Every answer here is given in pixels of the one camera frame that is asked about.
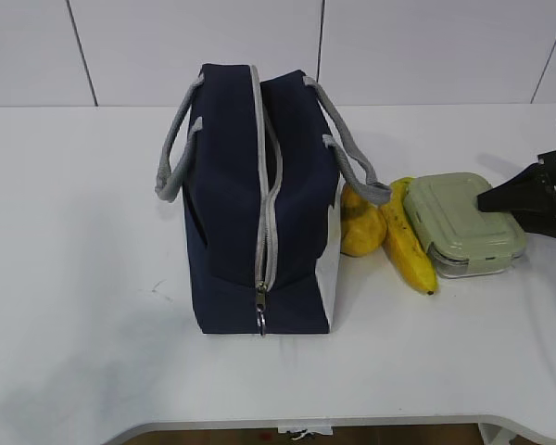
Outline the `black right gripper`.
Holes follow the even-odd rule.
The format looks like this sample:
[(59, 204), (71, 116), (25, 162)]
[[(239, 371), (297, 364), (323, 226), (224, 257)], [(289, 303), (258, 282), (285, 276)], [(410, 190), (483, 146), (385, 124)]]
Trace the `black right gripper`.
[(477, 197), (482, 212), (511, 212), (523, 230), (556, 238), (556, 151)]

